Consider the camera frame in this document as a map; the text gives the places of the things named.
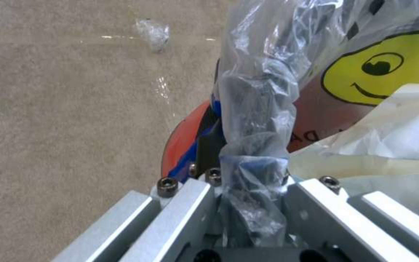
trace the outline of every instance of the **beige carpet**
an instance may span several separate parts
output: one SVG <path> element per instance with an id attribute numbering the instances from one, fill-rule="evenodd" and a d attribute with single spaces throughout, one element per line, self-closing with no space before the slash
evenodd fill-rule
<path id="1" fill-rule="evenodd" d="M 0 261 L 50 260 L 148 192 L 169 134 L 209 98 L 229 2 L 0 0 Z M 169 23 L 163 53 L 137 14 Z"/>

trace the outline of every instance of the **plastic bag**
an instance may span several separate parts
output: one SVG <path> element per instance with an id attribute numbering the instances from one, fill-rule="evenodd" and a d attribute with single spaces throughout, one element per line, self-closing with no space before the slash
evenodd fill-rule
<path id="1" fill-rule="evenodd" d="M 163 51 L 169 40 L 169 25 L 144 19 L 136 20 L 135 26 L 138 34 L 148 43 L 153 52 Z"/>
<path id="2" fill-rule="evenodd" d="M 276 194 L 276 189 L 283 188 L 284 163 L 288 154 L 280 149 L 291 140 L 296 119 L 293 103 L 300 91 L 299 101 L 306 97 L 308 102 L 296 103 L 300 109 L 297 124 L 301 124 L 298 128 L 302 129 L 302 137 L 310 138 L 308 143 L 316 140 L 317 133 L 336 133 L 339 128 L 352 125 L 372 107 L 360 107 L 367 103 L 354 100 L 354 96 L 344 98 L 343 91 L 346 95 L 347 91 L 362 94 L 370 102 L 368 104 L 374 105 L 396 90 L 398 86 L 394 86 L 401 81 L 399 78 L 377 81 L 374 86 L 387 89 L 384 93 L 379 93 L 381 90 L 370 92 L 369 87 L 361 86 L 358 80 L 348 83 L 351 79 L 346 78 L 349 75 L 347 70 L 355 66 L 370 76 L 384 76 L 412 65 L 403 64 L 405 58 L 391 49 L 372 54 L 365 60 L 351 54 L 359 53 L 363 48 L 368 51 L 387 48 L 380 43 L 409 49 L 412 46 L 409 43 L 419 45 L 419 38 L 412 41 L 407 37 L 392 38 L 399 40 L 398 43 L 386 42 L 385 39 L 395 34 L 414 35 L 416 30 L 419 30 L 419 0 L 248 0 L 232 10 L 213 92 L 216 101 L 213 107 L 220 102 L 223 131 L 228 142 L 227 149 L 224 148 L 220 154 L 223 176 L 221 209 L 227 217 L 235 216 L 244 225 L 231 229 L 229 220 L 226 220 L 229 244 L 284 244 L 281 234 L 285 231 L 260 234 L 258 230 L 269 228 L 273 223 L 281 223 L 283 228 L 287 226 L 275 211 L 280 209 L 281 195 L 280 192 Z M 333 73 L 325 76 L 324 71 L 334 61 L 343 65 L 339 70 L 331 67 Z M 344 86 L 337 85 L 341 78 L 344 78 Z M 345 102 L 344 106 L 338 106 L 337 103 L 342 102 Z M 310 128 L 311 123 L 324 132 L 305 130 L 305 126 Z M 254 151 L 242 149 L 247 144 L 260 146 L 254 154 L 256 157 Z M 269 168 L 261 168 L 263 164 L 268 164 Z M 271 179 L 265 181 L 264 176 L 271 176 Z M 246 201 L 233 200 L 246 196 L 251 196 L 250 201 L 255 204 L 246 205 Z M 264 216 L 256 227 L 251 226 L 253 214 Z M 250 241 L 237 241 L 241 235 Z"/>

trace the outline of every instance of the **crumpled plastic wrap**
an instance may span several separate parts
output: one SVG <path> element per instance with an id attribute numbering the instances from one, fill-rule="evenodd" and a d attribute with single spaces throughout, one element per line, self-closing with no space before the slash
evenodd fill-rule
<path id="1" fill-rule="evenodd" d="M 169 40 L 169 25 L 155 20 L 136 20 L 135 27 L 138 34 L 148 43 L 153 52 L 161 52 Z"/>
<path id="2" fill-rule="evenodd" d="M 351 128 L 291 154 L 304 179 L 419 174 L 419 84 L 406 84 Z"/>
<path id="3" fill-rule="evenodd" d="M 300 89 L 345 51 L 418 28 L 418 19 L 419 0 L 247 0 L 231 11 L 213 92 L 228 142 L 220 162 L 229 246 L 284 244 L 279 199 Z"/>

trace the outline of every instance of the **bolt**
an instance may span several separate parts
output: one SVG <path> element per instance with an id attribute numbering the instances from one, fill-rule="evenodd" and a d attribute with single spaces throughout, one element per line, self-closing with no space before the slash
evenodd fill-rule
<path id="1" fill-rule="evenodd" d="M 212 186 L 221 185 L 221 169 L 210 168 L 205 171 L 205 181 Z"/>
<path id="2" fill-rule="evenodd" d="M 196 164 L 192 163 L 188 167 L 188 174 L 191 178 L 196 178 Z"/>
<path id="3" fill-rule="evenodd" d="M 323 183 L 328 189 L 330 189 L 334 193 L 339 194 L 339 190 L 340 190 L 339 180 L 330 176 L 322 176 L 321 178 L 319 178 L 319 182 Z"/>
<path id="4" fill-rule="evenodd" d="M 177 182 L 177 180 L 173 178 L 161 178 L 160 180 L 158 180 L 158 183 L 156 183 L 156 188 L 158 189 L 158 196 L 164 198 L 173 197 L 177 192 L 178 186 L 179 183 Z"/>

